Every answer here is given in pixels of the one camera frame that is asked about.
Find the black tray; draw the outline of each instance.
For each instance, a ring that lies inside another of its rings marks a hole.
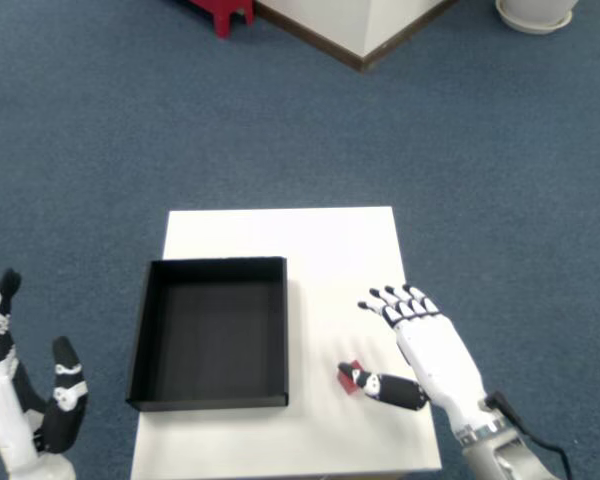
[[[285,406],[282,257],[152,262],[127,402],[141,411]]]

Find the floor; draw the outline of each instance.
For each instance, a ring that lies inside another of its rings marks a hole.
[[[0,271],[24,276],[13,332],[40,392],[53,337],[85,365],[80,478],[129,476],[170,209],[358,205],[394,207],[409,280],[487,389],[600,480],[600,2],[538,38],[463,0],[360,75],[262,20],[218,40],[176,0],[0,1]],[[435,422],[444,470],[416,478],[472,478]]]

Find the black cable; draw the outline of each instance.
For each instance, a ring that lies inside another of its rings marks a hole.
[[[498,409],[502,412],[502,414],[507,417],[507,419],[518,429],[528,436],[533,443],[538,445],[545,450],[550,450],[552,452],[556,452],[560,454],[560,458],[562,459],[562,465],[564,466],[564,471],[567,474],[567,480],[573,480],[573,475],[571,473],[571,465],[569,464],[569,457],[567,456],[567,452],[558,445],[553,445],[551,443],[547,443],[544,440],[536,437],[533,433],[531,433],[527,427],[524,425],[522,419],[518,416],[513,407],[509,404],[506,397],[498,391],[495,391],[489,394],[485,399],[484,403],[487,407],[491,409]]]

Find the white tabletop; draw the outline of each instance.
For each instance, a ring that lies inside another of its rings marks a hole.
[[[141,413],[132,479],[219,479],[438,469],[429,407],[348,396],[340,361],[410,378],[393,332],[357,307],[404,272],[390,207],[174,211],[165,259],[284,256],[288,407]]]

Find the white flower pot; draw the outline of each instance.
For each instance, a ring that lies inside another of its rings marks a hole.
[[[496,0],[502,20],[525,33],[546,34],[569,24],[578,0]]]

